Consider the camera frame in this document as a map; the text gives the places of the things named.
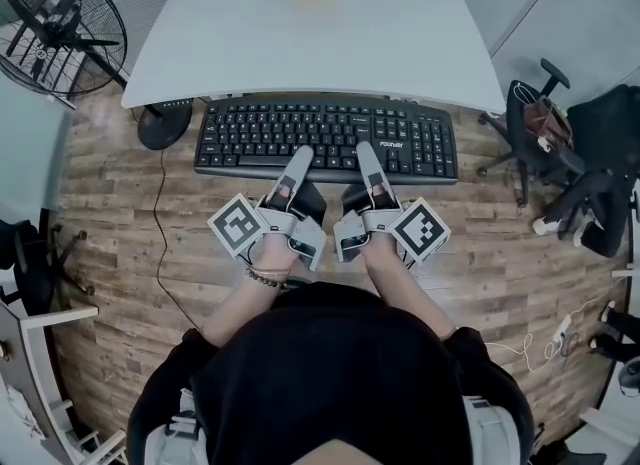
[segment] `electric fan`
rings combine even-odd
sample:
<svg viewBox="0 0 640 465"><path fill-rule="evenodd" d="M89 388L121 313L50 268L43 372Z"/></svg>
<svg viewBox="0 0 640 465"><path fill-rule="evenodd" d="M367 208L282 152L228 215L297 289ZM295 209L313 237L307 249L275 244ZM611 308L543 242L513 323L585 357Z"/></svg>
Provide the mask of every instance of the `electric fan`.
<svg viewBox="0 0 640 465"><path fill-rule="evenodd" d="M124 86L126 56L112 0L0 0L0 70L30 90L71 97Z"/></svg>

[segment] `black keyboard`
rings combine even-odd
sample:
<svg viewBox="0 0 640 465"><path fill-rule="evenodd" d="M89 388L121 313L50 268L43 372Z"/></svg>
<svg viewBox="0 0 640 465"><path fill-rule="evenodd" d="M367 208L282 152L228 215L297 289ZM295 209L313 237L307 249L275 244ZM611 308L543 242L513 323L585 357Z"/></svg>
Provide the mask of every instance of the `black keyboard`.
<svg viewBox="0 0 640 465"><path fill-rule="evenodd" d="M400 101L318 95L252 95L212 101L194 169L228 177L277 179L301 145L314 149L312 182L362 182L356 145L371 142L391 184L454 184L451 117Z"/></svg>

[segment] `wood-grain floor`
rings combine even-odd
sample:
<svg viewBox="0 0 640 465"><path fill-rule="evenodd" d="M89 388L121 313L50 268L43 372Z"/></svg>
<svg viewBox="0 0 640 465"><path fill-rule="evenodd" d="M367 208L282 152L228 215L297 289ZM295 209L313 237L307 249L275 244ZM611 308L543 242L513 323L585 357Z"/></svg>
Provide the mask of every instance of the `wood-grain floor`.
<svg viewBox="0 0 640 465"><path fill-rule="evenodd" d="M152 214L162 180L160 152L139 143L120 97L112 83L78 101L60 210L54 216L64 226L63 239L80 229L89 235L68 267L82 283L95 286L90 302L100 315L56 328L55 338L79 417L107 435L126 429L147 378L189 328L155 279L164 248ZM627 245L615 259L604 260L555 235L533 234L530 222L554 191L534 187L529 208L519 210L513 166L494 170L486 179L475 174L504 147L497 134L477 124L477 112L447 109L455 126L460 181L453 187L397 189L403 199L423 196L452 229L448 245L413 270L424 289L458 325L477 328L488 342L522 349L531 332L534 368L545 362L545 344L564 316L602 296L574 316L570 332L577 344L570 356L557 356L540 371L530 373L524 357L490 347L494 360L527 395L536 421L546 424L544 440L551 441L578 424L580 411L595 403L606 381L609 362L589 354L587 342L599 328L604 300L624 299L624 281L614 284L609 272L624 267ZM158 201L168 241L160 275L198 323L228 295L243 269L226 255L207 219L236 193L258 197L271 185L193 171L203 110L196 101L188 131L164 152L166 181ZM331 229L340 216L344 186L320 189L329 205L324 228ZM333 250L332 242L327 250ZM330 281L369 285L360 262L338 264L333 253L325 253L321 271ZM86 301L65 292L72 304Z"/></svg>

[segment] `bracelet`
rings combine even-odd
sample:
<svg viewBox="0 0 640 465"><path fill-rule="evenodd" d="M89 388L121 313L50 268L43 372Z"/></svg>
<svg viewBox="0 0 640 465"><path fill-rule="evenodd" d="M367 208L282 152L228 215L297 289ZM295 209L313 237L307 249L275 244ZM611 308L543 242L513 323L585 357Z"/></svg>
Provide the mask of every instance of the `bracelet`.
<svg viewBox="0 0 640 465"><path fill-rule="evenodd" d="M256 280L257 282L262 282L264 285L268 285L269 287L284 287L284 282L279 282L277 280L271 280L270 278L261 277L256 274L251 268L247 268L247 275L251 280Z"/></svg>

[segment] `fan stand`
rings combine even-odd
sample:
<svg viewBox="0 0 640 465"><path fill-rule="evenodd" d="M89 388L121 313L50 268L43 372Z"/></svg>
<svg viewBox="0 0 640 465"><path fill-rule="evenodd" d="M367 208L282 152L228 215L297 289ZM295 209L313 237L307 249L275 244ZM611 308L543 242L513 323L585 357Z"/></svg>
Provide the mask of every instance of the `fan stand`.
<svg viewBox="0 0 640 465"><path fill-rule="evenodd" d="M191 121L191 106L158 111L146 105L138 121L138 139L151 150L173 145L184 134Z"/></svg>

